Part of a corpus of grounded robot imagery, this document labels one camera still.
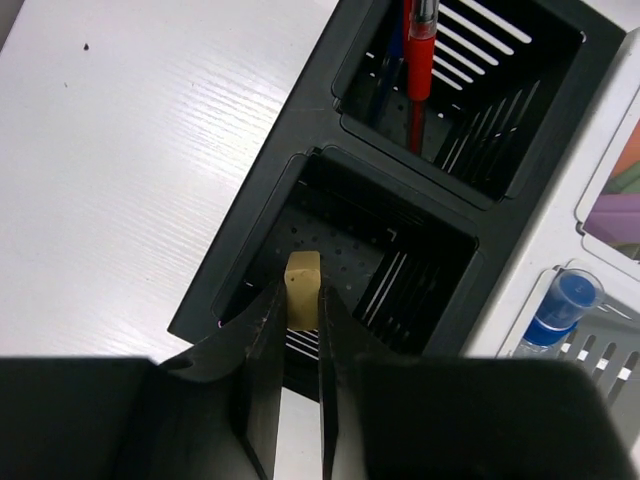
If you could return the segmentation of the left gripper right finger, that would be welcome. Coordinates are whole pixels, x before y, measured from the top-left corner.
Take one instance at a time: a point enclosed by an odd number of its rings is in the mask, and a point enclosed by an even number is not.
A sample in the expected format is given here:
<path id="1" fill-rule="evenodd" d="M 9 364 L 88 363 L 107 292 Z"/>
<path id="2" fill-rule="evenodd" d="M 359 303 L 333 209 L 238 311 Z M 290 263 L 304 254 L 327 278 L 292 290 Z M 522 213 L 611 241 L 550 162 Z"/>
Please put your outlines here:
<path id="1" fill-rule="evenodd" d="M 626 479 L 595 385 L 551 360 L 405 356 L 319 295 L 326 479 Z"/>

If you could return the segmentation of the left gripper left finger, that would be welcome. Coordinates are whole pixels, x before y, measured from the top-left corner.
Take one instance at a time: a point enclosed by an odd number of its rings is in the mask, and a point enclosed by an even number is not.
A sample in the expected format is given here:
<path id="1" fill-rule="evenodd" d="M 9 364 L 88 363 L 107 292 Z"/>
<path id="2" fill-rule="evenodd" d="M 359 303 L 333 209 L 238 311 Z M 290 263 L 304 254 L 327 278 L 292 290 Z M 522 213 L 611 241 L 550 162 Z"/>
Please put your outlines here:
<path id="1" fill-rule="evenodd" d="M 274 283 L 182 353 L 1 362 L 5 479 L 270 479 L 286 293 Z"/>

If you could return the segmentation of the yellow eraser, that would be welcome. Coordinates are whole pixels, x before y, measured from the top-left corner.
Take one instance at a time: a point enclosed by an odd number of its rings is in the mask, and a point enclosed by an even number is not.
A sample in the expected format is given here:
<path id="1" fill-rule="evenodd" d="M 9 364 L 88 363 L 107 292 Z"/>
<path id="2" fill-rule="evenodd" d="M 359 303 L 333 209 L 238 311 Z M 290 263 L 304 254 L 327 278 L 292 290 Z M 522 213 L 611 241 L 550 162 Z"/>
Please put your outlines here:
<path id="1" fill-rule="evenodd" d="M 284 283 L 288 328 L 293 331 L 316 329 L 322 284 L 320 254 L 317 251 L 292 252 L 285 268 Z"/>

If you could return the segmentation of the pink highlighter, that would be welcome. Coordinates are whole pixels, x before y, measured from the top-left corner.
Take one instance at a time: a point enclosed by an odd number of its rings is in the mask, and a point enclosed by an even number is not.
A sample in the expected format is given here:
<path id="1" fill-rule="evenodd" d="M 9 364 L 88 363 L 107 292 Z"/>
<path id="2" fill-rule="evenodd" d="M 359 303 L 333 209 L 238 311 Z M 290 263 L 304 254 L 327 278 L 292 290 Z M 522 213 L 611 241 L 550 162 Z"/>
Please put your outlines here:
<path id="1" fill-rule="evenodd" d="M 639 194 L 603 194 L 596 200 L 584 226 L 600 241 L 639 258 Z"/>

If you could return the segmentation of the red pen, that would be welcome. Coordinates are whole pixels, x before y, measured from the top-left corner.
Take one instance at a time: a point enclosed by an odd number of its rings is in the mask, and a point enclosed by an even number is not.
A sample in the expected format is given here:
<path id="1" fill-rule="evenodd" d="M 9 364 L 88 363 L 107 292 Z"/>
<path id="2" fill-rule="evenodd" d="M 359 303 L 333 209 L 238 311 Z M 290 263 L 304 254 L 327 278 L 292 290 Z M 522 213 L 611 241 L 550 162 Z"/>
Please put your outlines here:
<path id="1" fill-rule="evenodd" d="M 425 105 L 431 94 L 438 8 L 438 0 L 404 2 L 404 55 L 410 101 L 408 147 L 417 155 L 422 151 Z"/>

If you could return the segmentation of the blue pen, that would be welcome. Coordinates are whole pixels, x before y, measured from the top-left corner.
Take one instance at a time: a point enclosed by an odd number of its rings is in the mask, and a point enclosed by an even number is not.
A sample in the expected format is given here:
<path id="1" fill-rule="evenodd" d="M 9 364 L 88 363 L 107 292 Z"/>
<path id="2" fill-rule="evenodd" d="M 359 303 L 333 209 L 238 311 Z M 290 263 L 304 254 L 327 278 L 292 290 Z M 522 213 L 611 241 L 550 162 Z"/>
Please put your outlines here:
<path id="1" fill-rule="evenodd" d="M 373 128 L 379 126 L 386 102 L 396 82 L 403 61 L 404 2 L 394 1 L 391 12 L 394 14 L 393 29 L 387 42 L 385 56 L 381 63 L 378 81 L 369 109 L 368 120 Z"/>

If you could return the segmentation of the orange highlighter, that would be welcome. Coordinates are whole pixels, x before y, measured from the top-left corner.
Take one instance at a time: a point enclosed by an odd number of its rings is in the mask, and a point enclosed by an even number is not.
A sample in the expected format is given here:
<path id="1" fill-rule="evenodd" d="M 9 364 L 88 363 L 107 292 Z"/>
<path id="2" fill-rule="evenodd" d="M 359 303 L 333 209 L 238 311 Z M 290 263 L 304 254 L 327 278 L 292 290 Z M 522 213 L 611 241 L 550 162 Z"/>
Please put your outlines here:
<path id="1" fill-rule="evenodd" d="M 636 124 L 611 175 L 614 192 L 639 192 L 639 147 L 639 124 Z"/>

